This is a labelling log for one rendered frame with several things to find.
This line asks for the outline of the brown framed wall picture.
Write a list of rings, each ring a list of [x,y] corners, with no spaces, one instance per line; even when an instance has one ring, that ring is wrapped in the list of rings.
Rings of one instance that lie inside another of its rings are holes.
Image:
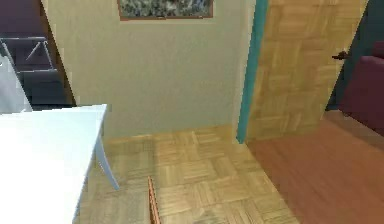
[[[213,3],[214,0],[117,0],[122,21],[212,18]]]

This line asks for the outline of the wooden parquet room door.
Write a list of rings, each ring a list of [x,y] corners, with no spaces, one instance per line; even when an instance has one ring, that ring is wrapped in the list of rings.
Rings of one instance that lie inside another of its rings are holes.
[[[248,141],[316,129],[369,0],[267,0]]]

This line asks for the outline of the grey metal frame chair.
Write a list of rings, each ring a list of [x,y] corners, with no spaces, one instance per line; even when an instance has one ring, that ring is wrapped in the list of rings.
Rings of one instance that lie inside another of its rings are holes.
[[[10,60],[33,108],[72,106],[45,37],[0,37],[0,52]]]

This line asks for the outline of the white table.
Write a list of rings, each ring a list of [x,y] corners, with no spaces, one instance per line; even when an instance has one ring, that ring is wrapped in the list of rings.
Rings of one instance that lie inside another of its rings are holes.
[[[101,129],[107,106],[0,115],[0,224],[72,224],[91,160],[114,189]]]

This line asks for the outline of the thin orange wooden strip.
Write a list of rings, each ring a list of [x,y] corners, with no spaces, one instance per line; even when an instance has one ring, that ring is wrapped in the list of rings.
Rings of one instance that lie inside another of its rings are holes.
[[[148,199],[149,199],[149,213],[150,213],[150,223],[151,224],[161,224],[153,180],[151,177],[148,177]]]

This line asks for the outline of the dark purple sofa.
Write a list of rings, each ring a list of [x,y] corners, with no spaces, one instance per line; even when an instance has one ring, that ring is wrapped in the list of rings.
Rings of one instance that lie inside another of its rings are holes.
[[[359,58],[339,109],[384,137],[384,41]]]

